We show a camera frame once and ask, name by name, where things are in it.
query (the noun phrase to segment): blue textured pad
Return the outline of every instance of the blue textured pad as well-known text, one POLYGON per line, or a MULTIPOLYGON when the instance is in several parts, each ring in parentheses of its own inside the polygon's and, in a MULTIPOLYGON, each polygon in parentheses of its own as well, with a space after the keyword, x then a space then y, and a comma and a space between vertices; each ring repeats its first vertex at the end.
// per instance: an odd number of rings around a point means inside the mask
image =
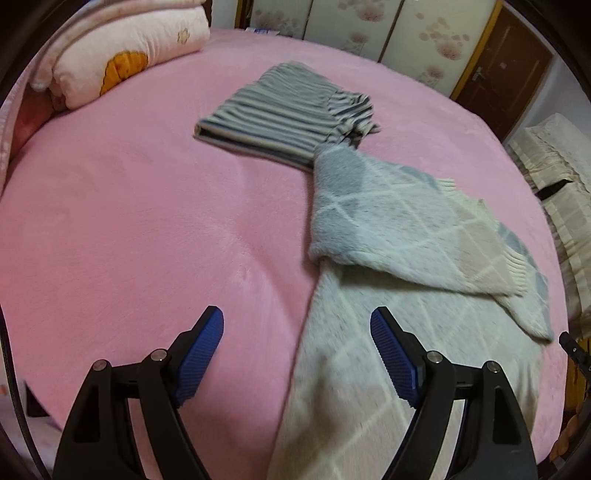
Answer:
POLYGON ((371 314, 369 329, 396 393, 416 407, 420 399, 417 369, 378 310, 371 314))
POLYGON ((209 361, 222 339, 222 334, 223 314, 220 309, 216 309, 178 369, 178 389, 175 398, 179 406, 195 395, 209 361))

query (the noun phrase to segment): silver bolt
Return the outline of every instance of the silver bolt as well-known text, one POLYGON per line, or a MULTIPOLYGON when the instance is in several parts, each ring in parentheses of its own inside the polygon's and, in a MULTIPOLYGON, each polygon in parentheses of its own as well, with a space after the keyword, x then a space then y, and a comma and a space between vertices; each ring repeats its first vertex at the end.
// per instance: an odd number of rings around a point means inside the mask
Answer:
POLYGON ((105 368, 107 368, 108 362, 107 360, 97 360, 95 363, 92 364, 92 369, 95 372, 100 372, 101 370, 104 370, 105 368))
POLYGON ((150 358, 152 360, 154 360, 155 362, 161 362, 162 360, 164 360, 166 358, 167 355, 168 355, 168 352, 166 350, 164 350, 163 348, 159 348, 158 350, 154 350, 150 354, 150 358))
POLYGON ((443 355, 439 352, 436 352, 435 350, 431 350, 430 352, 427 352, 427 360, 433 362, 434 364, 439 364, 441 361, 443 361, 443 355))
POLYGON ((497 374, 498 372, 501 371, 501 366, 492 360, 490 360, 489 362, 486 363, 486 367, 488 370, 490 370, 494 374, 497 374))

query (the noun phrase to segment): wooden door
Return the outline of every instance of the wooden door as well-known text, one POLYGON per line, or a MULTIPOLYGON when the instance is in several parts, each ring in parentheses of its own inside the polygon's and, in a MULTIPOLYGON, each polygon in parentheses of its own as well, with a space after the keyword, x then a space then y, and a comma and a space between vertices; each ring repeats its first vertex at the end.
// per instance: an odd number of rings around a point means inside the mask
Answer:
POLYGON ((506 8, 456 101, 503 141, 527 108, 552 53, 506 8))

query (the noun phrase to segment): pink blanket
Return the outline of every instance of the pink blanket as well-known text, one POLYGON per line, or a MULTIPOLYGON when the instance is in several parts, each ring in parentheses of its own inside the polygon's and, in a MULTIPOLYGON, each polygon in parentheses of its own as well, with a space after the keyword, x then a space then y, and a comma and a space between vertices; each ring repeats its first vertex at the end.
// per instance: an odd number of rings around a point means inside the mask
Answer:
MULTIPOLYGON (((287 38, 214 31, 200 53, 156 66, 50 121, 23 148, 0 201, 0 300, 20 374, 64 423, 92 362, 136 362, 203 309, 226 330, 181 414, 216 480, 265 477, 317 270, 307 259, 311 177, 195 141, 196 120, 287 60, 372 96, 382 132, 361 150, 484 198, 550 279, 544 215, 486 125, 369 60, 287 38)), ((545 351, 533 432, 557 438, 566 357, 545 351)))

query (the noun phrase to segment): folded striped shirt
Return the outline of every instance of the folded striped shirt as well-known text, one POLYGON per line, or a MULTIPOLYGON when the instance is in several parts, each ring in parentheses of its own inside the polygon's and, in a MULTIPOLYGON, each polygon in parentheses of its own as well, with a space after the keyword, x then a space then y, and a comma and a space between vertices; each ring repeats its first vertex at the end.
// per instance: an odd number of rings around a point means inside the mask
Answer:
POLYGON ((309 171, 318 145, 357 146, 379 131, 373 114, 368 95, 347 92, 301 63, 281 63, 197 122, 195 138, 309 171))

